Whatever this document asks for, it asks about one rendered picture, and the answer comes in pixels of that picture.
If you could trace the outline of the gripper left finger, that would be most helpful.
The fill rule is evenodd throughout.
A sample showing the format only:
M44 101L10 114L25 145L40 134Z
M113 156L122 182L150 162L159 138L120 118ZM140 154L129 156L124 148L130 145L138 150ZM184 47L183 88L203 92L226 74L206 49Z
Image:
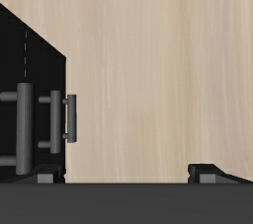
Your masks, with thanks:
M60 164L42 164L26 175L8 179L7 184L64 184L65 168Z

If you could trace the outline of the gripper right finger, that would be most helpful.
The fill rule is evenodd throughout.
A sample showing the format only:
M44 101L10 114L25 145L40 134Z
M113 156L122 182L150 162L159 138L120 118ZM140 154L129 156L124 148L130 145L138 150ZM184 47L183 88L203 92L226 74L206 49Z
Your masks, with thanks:
M243 178L227 174L214 164L189 164L189 184L251 184Z

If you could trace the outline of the cabinet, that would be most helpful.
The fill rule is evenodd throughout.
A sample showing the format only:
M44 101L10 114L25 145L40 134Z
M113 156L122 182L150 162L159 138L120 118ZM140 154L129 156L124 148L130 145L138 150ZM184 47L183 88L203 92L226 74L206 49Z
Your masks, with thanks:
M65 168L77 141L66 57L0 3L0 184L42 164Z

